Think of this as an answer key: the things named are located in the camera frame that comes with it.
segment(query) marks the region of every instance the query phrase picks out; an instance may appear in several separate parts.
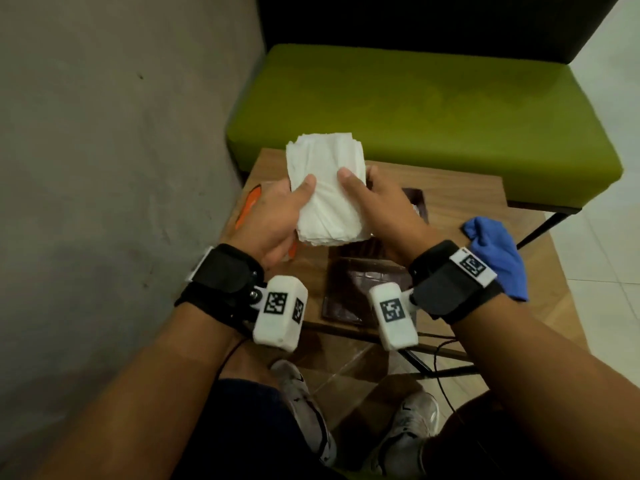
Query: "right hand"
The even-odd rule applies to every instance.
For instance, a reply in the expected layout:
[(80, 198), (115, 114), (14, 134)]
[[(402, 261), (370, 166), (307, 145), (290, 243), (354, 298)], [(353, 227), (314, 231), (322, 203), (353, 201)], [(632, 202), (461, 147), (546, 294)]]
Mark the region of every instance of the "right hand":
[(400, 185), (384, 176), (375, 165), (367, 169), (367, 177), (373, 183), (372, 190), (347, 168), (338, 170), (342, 188), (393, 261), (407, 267), (443, 241), (440, 233), (416, 213)]

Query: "hand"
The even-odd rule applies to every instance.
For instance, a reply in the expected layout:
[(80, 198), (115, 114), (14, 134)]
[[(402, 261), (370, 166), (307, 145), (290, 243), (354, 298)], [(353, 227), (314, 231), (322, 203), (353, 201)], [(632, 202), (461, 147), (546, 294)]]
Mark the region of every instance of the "hand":
[(409, 266), (427, 249), (443, 241), (415, 211), (400, 185), (382, 174), (377, 166), (367, 169), (373, 183), (369, 190), (346, 168), (338, 170), (338, 181), (360, 208), (372, 233), (385, 245), (388, 256), (401, 266)]
[(288, 178), (267, 188), (226, 243), (258, 261), (265, 270), (279, 263), (296, 238), (302, 209), (316, 190), (316, 177), (308, 175), (294, 191)]

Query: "blue cloth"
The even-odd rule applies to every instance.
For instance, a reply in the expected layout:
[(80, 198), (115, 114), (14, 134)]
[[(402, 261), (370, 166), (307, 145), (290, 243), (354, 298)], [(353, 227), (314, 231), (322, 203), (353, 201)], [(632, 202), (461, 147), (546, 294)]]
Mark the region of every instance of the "blue cloth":
[(497, 273), (504, 292), (518, 301), (529, 301), (524, 262), (502, 223), (488, 217), (474, 217), (462, 225), (462, 232), (471, 239), (469, 251)]

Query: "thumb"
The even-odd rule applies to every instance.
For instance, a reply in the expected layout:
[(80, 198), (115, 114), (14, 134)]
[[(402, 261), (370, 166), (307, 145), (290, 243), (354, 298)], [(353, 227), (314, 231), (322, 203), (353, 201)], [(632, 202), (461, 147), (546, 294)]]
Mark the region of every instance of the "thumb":
[(366, 207), (371, 203), (371, 199), (374, 196), (373, 192), (351, 170), (345, 167), (340, 168), (338, 170), (338, 181), (347, 195), (359, 203), (360, 206)]
[(316, 176), (311, 173), (305, 177), (300, 186), (291, 193), (292, 201), (302, 209), (316, 191)]

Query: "white sneaker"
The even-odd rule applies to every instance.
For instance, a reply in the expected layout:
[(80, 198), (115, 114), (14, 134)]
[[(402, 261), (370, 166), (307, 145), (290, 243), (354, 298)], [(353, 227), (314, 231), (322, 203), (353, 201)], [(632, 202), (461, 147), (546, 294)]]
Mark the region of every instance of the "white sneaker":
[(320, 408), (309, 395), (309, 389), (298, 368), (281, 359), (271, 366), (273, 375), (280, 384), (283, 400), (296, 418), (311, 451), (327, 467), (332, 467), (337, 455), (333, 436), (326, 427)]
[[(439, 423), (440, 407), (434, 396), (425, 391), (413, 393), (403, 401), (396, 411), (391, 429), (364, 461), (362, 471), (387, 475), (387, 468), (384, 464), (385, 457), (388, 452), (390, 455), (394, 454), (392, 447), (407, 443), (417, 445), (420, 440), (435, 436)], [(424, 441), (419, 444), (415, 452), (420, 468), (422, 468), (420, 456), (423, 444)]]

